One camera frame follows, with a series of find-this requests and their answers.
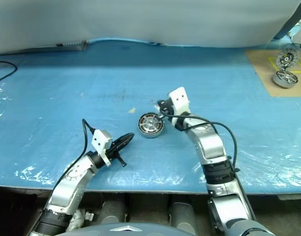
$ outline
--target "blue table surface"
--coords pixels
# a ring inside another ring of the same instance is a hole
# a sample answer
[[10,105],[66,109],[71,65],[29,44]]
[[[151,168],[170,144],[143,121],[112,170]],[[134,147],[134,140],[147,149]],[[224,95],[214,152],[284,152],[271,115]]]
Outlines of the blue table surface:
[[[301,98],[271,97],[244,49],[101,41],[81,52],[0,59],[18,65],[0,82],[0,186],[53,188],[83,149],[85,118],[114,138],[136,134],[121,151],[128,165],[103,167],[89,191],[206,193],[185,133],[166,123],[147,139],[137,128],[154,102],[184,86],[193,113],[234,132],[247,193],[301,193]],[[0,76],[10,70],[0,64]],[[229,134],[219,133],[232,155]]]

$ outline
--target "white wall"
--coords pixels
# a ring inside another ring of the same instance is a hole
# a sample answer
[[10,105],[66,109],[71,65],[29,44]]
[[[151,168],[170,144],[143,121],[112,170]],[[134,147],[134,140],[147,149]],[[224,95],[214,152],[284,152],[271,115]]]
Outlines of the white wall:
[[0,53],[99,37],[246,47],[268,43],[301,0],[0,0]]

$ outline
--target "cardboard sheet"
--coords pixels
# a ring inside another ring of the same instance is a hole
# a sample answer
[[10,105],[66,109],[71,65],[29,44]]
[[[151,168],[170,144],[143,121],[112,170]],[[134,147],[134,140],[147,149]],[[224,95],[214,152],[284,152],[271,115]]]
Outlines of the cardboard sheet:
[[279,53],[280,50],[246,50],[248,59],[271,96],[301,97],[301,52],[299,52],[299,62],[289,70],[299,79],[292,88],[282,88],[272,81],[272,76],[279,70],[275,62]]

